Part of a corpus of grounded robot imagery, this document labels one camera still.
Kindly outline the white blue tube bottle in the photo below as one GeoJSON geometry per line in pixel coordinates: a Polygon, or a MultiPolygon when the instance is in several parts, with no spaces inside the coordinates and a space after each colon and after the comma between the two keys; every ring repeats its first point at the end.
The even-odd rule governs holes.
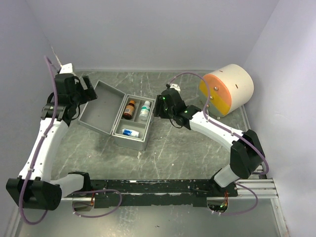
{"type": "Polygon", "coordinates": [[[140,135],[138,131],[135,131],[133,129],[123,128],[121,131],[122,131],[122,135],[125,135],[125,136],[139,138],[139,135],[140,135]]]}

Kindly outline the grey divided tray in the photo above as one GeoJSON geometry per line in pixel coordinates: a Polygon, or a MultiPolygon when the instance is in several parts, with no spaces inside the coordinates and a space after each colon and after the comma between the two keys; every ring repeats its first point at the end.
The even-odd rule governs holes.
{"type": "Polygon", "coordinates": [[[119,118],[116,122],[113,135],[132,138],[136,140],[145,140],[147,130],[151,122],[152,109],[155,100],[152,98],[140,97],[136,95],[127,94],[125,101],[123,103],[122,109],[119,112],[119,118]],[[130,101],[135,102],[135,108],[131,119],[125,119],[123,117],[123,112],[130,101]],[[145,102],[150,102],[150,111],[146,119],[140,117],[141,109],[145,105],[145,102]],[[133,130],[138,132],[138,137],[123,135],[123,129],[133,130]]]}

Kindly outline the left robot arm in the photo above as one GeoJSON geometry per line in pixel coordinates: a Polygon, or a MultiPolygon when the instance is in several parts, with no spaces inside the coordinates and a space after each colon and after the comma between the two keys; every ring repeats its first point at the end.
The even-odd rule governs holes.
{"type": "Polygon", "coordinates": [[[91,194],[89,174],[74,171],[66,177],[52,180],[53,161],[70,123],[78,118],[80,106],[97,99],[88,76],[60,73],[54,78],[53,92],[42,109],[38,137],[28,161],[17,178],[10,178],[6,190],[18,206],[28,209],[55,210],[61,199],[72,193],[80,197],[91,194]]]}

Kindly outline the grey storage case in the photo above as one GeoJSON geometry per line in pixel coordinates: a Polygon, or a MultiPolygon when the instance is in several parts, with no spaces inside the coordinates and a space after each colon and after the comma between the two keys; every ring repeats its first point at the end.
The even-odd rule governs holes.
{"type": "Polygon", "coordinates": [[[149,140],[154,117],[153,113],[151,115],[151,122],[145,140],[115,136],[113,135],[113,131],[127,94],[100,80],[97,82],[94,89],[98,98],[87,102],[79,117],[79,123],[102,135],[111,135],[114,138],[115,143],[119,146],[144,151],[149,140]]]}

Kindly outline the orange brown bottle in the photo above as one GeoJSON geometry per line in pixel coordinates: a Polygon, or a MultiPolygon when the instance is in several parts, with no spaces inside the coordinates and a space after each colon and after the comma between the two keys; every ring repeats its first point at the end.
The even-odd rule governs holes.
{"type": "Polygon", "coordinates": [[[124,119],[132,119],[134,111],[135,111],[135,104],[136,104],[135,101],[133,100],[129,101],[122,115],[124,119]]]}

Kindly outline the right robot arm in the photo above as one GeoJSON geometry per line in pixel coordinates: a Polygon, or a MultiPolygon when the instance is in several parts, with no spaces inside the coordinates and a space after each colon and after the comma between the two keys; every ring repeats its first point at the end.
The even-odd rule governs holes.
{"type": "Polygon", "coordinates": [[[220,123],[194,105],[187,106],[179,92],[168,88],[156,98],[154,116],[176,122],[182,128],[199,132],[219,143],[230,152],[230,163],[212,178],[210,192],[221,196],[227,186],[238,180],[247,179],[264,161],[264,153],[256,132],[243,132],[220,123]]]}

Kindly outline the white green pill bottle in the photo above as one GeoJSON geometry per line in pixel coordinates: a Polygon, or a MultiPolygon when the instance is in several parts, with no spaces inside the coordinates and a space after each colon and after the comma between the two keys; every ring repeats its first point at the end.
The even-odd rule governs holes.
{"type": "Polygon", "coordinates": [[[151,103],[150,101],[145,101],[144,105],[141,107],[140,113],[139,113],[139,119],[146,121],[149,114],[150,114],[150,107],[151,103]]]}

